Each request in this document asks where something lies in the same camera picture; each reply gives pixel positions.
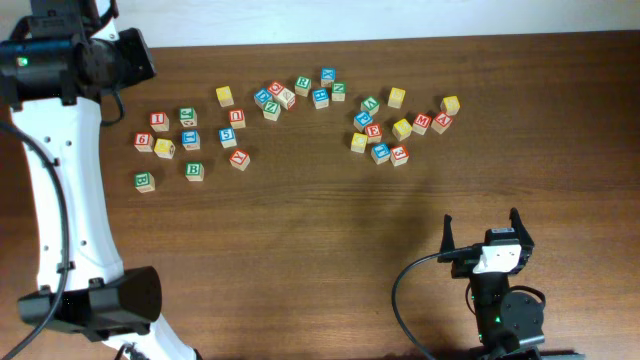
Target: wall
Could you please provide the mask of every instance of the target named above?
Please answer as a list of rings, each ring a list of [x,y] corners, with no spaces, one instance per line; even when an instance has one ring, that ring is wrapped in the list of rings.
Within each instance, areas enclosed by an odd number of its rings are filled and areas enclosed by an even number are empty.
[[[0,38],[29,13],[3,0]],[[152,47],[640,29],[638,0],[120,0]]]

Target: wooden tabletop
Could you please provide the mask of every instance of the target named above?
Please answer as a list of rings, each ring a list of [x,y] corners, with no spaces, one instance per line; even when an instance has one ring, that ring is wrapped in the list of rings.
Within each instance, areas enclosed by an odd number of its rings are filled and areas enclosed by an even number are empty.
[[[124,91],[127,117],[102,130],[100,157],[109,219],[125,267],[154,266],[163,313],[205,359],[374,359],[414,347],[396,323],[391,285],[408,263],[437,252],[444,214],[459,246],[509,224],[517,207],[536,243],[511,283],[548,299],[543,350],[591,359],[630,359],[640,340],[640,33],[495,36],[400,41],[154,50],[158,77]],[[297,97],[278,122],[253,94],[273,80],[293,88],[321,67],[337,69],[347,101],[315,110]],[[247,128],[230,166],[217,130],[228,110],[215,88],[229,85]],[[400,110],[391,87],[407,91]],[[444,95],[462,108],[442,135],[402,142],[410,159],[375,165],[349,149],[365,96],[383,141],[394,122],[437,111]],[[103,115],[116,115],[110,99]],[[198,113],[200,151],[180,145],[177,110]],[[165,111],[173,160],[133,147]],[[1,137],[0,353],[29,331],[16,309],[34,291],[37,225],[24,155]],[[201,161],[203,183],[184,176]],[[156,191],[133,175],[150,171]],[[449,265],[406,278],[400,311],[439,351],[478,346],[465,306],[467,282]],[[82,336],[46,332],[22,359],[109,359]]]

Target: wooden table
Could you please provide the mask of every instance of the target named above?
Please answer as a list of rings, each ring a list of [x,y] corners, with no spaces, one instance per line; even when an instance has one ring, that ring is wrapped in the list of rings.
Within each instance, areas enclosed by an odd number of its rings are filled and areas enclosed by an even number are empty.
[[[113,236],[128,268],[153,265],[163,313],[206,359],[371,359],[414,348],[397,325],[391,285],[412,260],[438,250],[445,213],[458,245],[509,224],[517,207],[536,242],[512,279],[546,293],[545,350],[591,359],[637,356],[640,340],[640,33],[496,36],[314,45],[158,49],[158,77],[124,92],[127,118],[102,131],[101,163]],[[318,86],[337,68],[347,101],[265,120],[252,96],[298,75]],[[215,88],[229,85],[248,127],[246,172],[228,163],[217,130],[228,126]],[[444,95],[462,109],[443,135],[403,143],[409,163],[376,166],[349,151],[364,96],[407,90],[393,122],[436,111]],[[116,115],[111,100],[105,118]],[[179,139],[180,106],[198,112],[202,150]],[[173,160],[139,153],[133,134],[166,111]],[[37,227],[22,151],[3,136],[0,200],[0,352],[29,327],[16,299],[35,289]],[[202,161],[204,183],[189,183]],[[133,174],[151,171],[140,194]],[[411,273],[400,310],[435,350],[479,345],[467,283],[449,266]],[[108,359],[81,336],[47,332],[23,359]]]

